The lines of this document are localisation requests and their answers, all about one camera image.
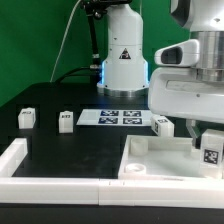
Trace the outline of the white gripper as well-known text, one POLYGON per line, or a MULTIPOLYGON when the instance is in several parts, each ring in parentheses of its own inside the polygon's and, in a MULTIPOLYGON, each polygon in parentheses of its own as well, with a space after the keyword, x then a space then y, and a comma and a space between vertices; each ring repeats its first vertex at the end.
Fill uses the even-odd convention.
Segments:
POLYGON ((200 147, 199 121, 224 123, 224 84, 202 82, 190 68, 158 68, 151 75, 148 107, 152 113, 184 118, 192 145, 200 147))

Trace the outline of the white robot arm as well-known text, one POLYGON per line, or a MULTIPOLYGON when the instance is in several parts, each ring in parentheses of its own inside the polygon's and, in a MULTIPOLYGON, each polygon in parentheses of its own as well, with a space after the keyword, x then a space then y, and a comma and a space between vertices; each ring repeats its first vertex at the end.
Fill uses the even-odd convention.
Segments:
POLYGON ((155 52, 158 68, 148 72, 142 55, 143 20, 129 5, 108 10, 108 56, 98 91, 133 97, 148 93, 159 115, 224 124, 224 0, 170 0, 170 15, 190 31, 189 39, 155 52))

